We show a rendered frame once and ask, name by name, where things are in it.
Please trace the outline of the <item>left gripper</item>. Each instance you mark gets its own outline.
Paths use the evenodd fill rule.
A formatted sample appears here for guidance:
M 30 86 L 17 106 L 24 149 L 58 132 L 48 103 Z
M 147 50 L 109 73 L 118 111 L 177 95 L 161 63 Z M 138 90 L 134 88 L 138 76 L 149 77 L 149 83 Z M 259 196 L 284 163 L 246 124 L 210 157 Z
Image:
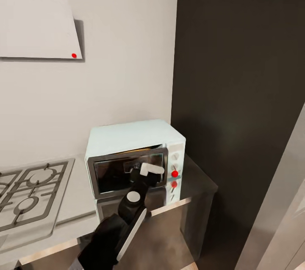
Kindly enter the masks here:
M 136 181 L 143 182 L 147 190 L 149 187 L 156 188 L 156 183 L 159 183 L 161 181 L 161 174 L 156 174 L 153 172 L 149 172 L 147 176 L 141 175 L 140 174 L 140 169 L 138 169 L 139 164 L 135 164 L 131 169 L 130 169 L 130 174 L 131 174 L 131 181 L 134 183 Z

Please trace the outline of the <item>microwave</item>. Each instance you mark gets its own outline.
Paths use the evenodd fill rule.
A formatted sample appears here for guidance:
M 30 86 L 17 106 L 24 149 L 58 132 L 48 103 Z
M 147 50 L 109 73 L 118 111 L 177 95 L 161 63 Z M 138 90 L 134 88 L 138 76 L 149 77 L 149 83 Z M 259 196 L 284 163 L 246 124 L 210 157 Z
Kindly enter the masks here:
M 91 128 L 85 164 L 95 199 L 127 194 L 133 185 L 130 169 L 143 163 L 164 168 L 156 187 L 183 173 L 186 137 L 163 119 Z M 149 150 L 123 151 L 151 146 Z M 157 148 L 166 146 L 167 148 Z

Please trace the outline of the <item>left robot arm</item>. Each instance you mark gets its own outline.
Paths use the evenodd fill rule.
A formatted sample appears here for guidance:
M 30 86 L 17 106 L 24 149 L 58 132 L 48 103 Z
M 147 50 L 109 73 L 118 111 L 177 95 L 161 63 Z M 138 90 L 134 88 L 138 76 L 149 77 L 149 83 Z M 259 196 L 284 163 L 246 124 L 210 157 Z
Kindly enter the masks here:
M 156 188 L 164 168 L 143 163 L 130 169 L 133 185 L 121 199 L 118 214 L 104 218 L 95 229 L 92 241 L 68 270 L 112 270 L 122 258 L 147 213 L 145 197 L 149 187 Z

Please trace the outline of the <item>popcorn bag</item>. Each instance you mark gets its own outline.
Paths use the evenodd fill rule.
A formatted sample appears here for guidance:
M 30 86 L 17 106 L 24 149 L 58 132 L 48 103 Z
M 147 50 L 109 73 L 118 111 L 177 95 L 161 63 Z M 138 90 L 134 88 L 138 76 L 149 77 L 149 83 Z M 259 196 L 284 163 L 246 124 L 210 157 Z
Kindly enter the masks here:
M 128 151 L 123 151 L 122 153 L 136 152 L 136 151 L 140 151 L 140 150 L 149 150 L 149 149 L 151 149 L 151 146 L 149 146 L 149 147 L 144 147 L 144 148 L 139 148 L 139 149 L 128 150 Z

